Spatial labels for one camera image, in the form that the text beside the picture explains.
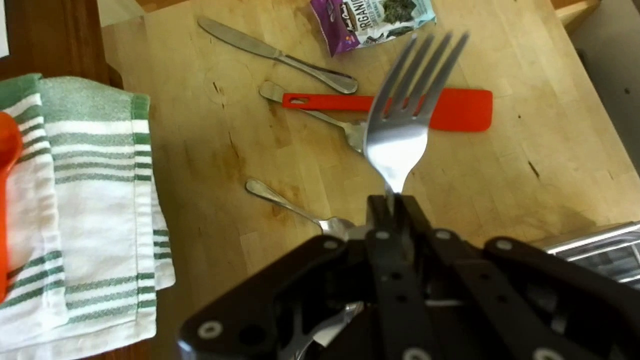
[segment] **wood grain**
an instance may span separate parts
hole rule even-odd
[[[10,55],[0,77],[28,71],[85,75],[121,86],[107,63],[96,0],[8,0]]]
[[[471,29],[450,86],[494,92],[485,133],[432,131],[409,180],[434,225],[475,243],[529,241],[640,217],[638,176],[549,0],[434,0],[420,31]],[[180,322],[317,228],[248,195],[260,178],[319,216],[364,222],[382,180],[341,131],[264,101],[275,79],[330,92],[283,63],[204,34],[219,18],[283,50],[362,79],[374,94],[405,38],[330,57],[307,0],[192,0],[105,29],[107,55],[132,92],[153,95],[160,200],[179,283],[160,294],[155,352],[175,356]]]

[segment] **silver fork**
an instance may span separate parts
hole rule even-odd
[[[344,217],[337,217],[337,216],[319,217],[319,216],[309,213],[307,210],[295,205],[290,200],[286,200],[285,195],[281,195],[279,191],[275,191],[272,188],[269,188],[264,182],[260,182],[256,178],[248,178],[245,182],[245,188],[251,194],[259,195],[259,197],[275,202],[275,204],[279,204],[279,205],[283,205],[283,208],[286,208],[286,210],[290,210],[290,211],[315,222],[323,229],[323,234],[332,234],[332,236],[337,236],[341,239],[349,239],[350,229],[354,228],[354,224],[350,219],[344,219]]]
[[[262,97],[283,103],[283,97],[285,97],[286,90],[283,86],[275,84],[275,81],[264,81],[259,92],[260,92]],[[315,116],[315,118],[319,118],[319,120],[323,120],[323,122],[326,122],[330,126],[341,127],[344,137],[346,137],[346,143],[354,152],[362,154],[367,122],[354,122],[354,124],[341,122],[341,120],[330,118],[330,116],[326,116],[323,112],[305,112],[305,113]]]
[[[426,36],[420,44],[416,36],[410,38],[368,112],[364,154],[384,178],[390,194],[402,194],[407,176],[426,150],[428,122],[469,34],[463,34],[444,57],[450,39],[452,34],[446,34],[428,57],[434,36]]]

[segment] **butter knife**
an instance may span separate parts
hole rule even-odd
[[[251,51],[251,54],[256,54],[256,55],[262,55],[262,57],[272,57],[272,60],[279,60],[283,63],[288,63],[300,71],[307,71],[315,77],[319,77],[320,81],[329,84],[330,88],[343,92],[343,94],[354,94],[359,90],[359,79],[349,75],[349,74],[341,74],[341,71],[334,71],[334,69],[326,69],[326,68],[320,68],[320,66],[315,66],[315,63],[309,63],[309,62],[302,62],[295,55],[288,55],[285,54],[283,50],[259,39],[259,38],[253,38],[237,27],[230,27],[223,21],[216,21],[212,18],[207,18],[207,15],[196,15],[199,24],[203,29],[207,29],[210,36],[230,44],[230,45],[237,45],[245,51]]]

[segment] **green striped towel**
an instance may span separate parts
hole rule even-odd
[[[80,357],[150,337],[157,289],[175,283],[175,267],[153,176],[148,97],[83,77],[40,79],[38,90],[69,322],[14,342],[6,356]]]
[[[24,150],[6,183],[10,295],[0,303],[0,350],[69,320],[55,160],[38,75],[0,81],[0,110],[18,120]]]

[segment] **purple package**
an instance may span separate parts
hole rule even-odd
[[[343,0],[312,0],[312,8],[332,55],[359,47],[359,38],[343,21]]]
[[[431,0],[311,0],[330,54],[398,38],[434,20]]]

